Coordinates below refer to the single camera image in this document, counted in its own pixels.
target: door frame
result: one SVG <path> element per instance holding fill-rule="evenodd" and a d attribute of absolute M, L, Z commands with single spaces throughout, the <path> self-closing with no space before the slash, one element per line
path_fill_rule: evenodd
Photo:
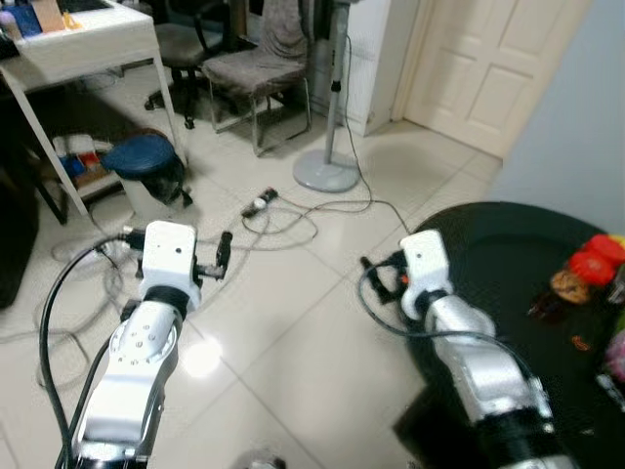
<path fill-rule="evenodd" d="M 393 112 L 391 113 L 392 121 L 402 120 L 405 115 L 408 98 L 412 89 L 413 78 L 417 72 L 419 62 L 421 61 L 423 46 L 425 44 L 428 29 L 430 28 L 430 20 L 432 19 L 432 13 L 434 12 L 434 4 L 435 0 L 419 0 L 417 17 L 415 18 L 412 26 L 410 41 L 408 42 L 408 48 L 403 60 L 403 68 L 401 69 L 399 84 L 397 85 L 395 102 L 393 103 Z"/>

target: black table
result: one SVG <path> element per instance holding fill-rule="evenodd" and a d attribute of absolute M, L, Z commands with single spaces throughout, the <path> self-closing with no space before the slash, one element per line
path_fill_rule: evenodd
<path fill-rule="evenodd" d="M 577 463 L 625 467 L 625 414 L 594 381 L 619 309 L 597 299 L 571 309 L 559 324 L 527 316 L 551 275 L 601 231 L 549 210 L 503 202 L 452 207 L 418 231 L 429 229 L 442 235 L 456 292 L 494 318 L 498 335 L 542 379 L 559 435 Z M 590 350 L 576 347 L 574 336 Z M 432 342 L 411 340 L 408 347 L 427 388 L 397 423 L 399 438 L 428 468 L 487 467 Z"/>

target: white wall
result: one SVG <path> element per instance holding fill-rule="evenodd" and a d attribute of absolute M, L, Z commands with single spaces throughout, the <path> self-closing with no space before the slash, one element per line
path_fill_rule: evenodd
<path fill-rule="evenodd" d="M 353 56 L 348 118 L 360 135 L 391 120 L 418 5 L 419 0 L 362 0 L 350 9 L 348 34 L 352 38 Z M 309 76 L 312 108 L 316 111 L 327 111 L 331 54 L 332 43 L 316 43 Z M 344 66 L 342 103 L 347 96 L 348 54 L 349 47 Z"/>
<path fill-rule="evenodd" d="M 623 10 L 595 0 L 489 198 L 625 234 Z"/>

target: office chair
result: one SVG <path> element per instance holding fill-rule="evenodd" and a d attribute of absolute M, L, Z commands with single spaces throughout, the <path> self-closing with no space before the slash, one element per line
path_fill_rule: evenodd
<path fill-rule="evenodd" d="M 311 130 L 311 105 L 306 72 L 310 43 L 313 41 L 313 29 L 309 24 L 313 4 L 314 0 L 266 1 L 259 47 L 215 57 L 202 66 L 202 71 L 209 79 L 213 129 L 216 133 L 221 133 L 244 119 L 251 119 L 252 145 L 257 156 Z M 271 95 L 282 93 L 301 82 L 304 82 L 306 92 L 306 127 L 285 141 L 262 149 L 259 143 L 257 101 L 267 100 L 269 111 Z M 214 97 L 216 91 L 247 97 L 251 107 L 250 114 L 220 128 Z"/>
<path fill-rule="evenodd" d="M 169 0 L 172 11 L 193 17 L 193 27 L 166 22 L 158 24 L 156 38 L 160 55 L 165 66 L 172 69 L 174 84 L 171 91 L 184 90 L 185 127 L 192 129 L 195 101 L 198 99 L 198 80 L 195 72 L 202 63 L 229 47 L 230 13 L 224 0 Z M 222 25 L 222 33 L 202 30 L 202 20 L 217 21 Z M 146 101 L 147 110 L 162 107 L 160 91 L 152 93 Z"/>

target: silver robot arm segment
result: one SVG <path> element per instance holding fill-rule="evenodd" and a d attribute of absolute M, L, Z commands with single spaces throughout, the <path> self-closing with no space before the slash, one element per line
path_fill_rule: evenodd
<path fill-rule="evenodd" d="M 224 277 L 230 241 L 231 234 L 224 233 L 217 266 L 198 266 L 194 228 L 160 221 L 147 226 L 142 302 L 110 338 L 108 366 L 73 442 L 79 467 L 145 465 L 163 410 L 165 383 L 178 362 L 183 321 L 201 300 L 198 276 Z"/>
<path fill-rule="evenodd" d="M 466 331 L 495 337 L 492 319 L 453 294 L 438 231 L 413 234 L 400 245 L 409 280 L 401 307 L 410 318 L 423 320 L 428 332 Z M 524 376 L 506 350 L 477 337 L 433 340 L 492 467 L 575 467 L 559 450 L 552 412 L 538 378 Z"/>

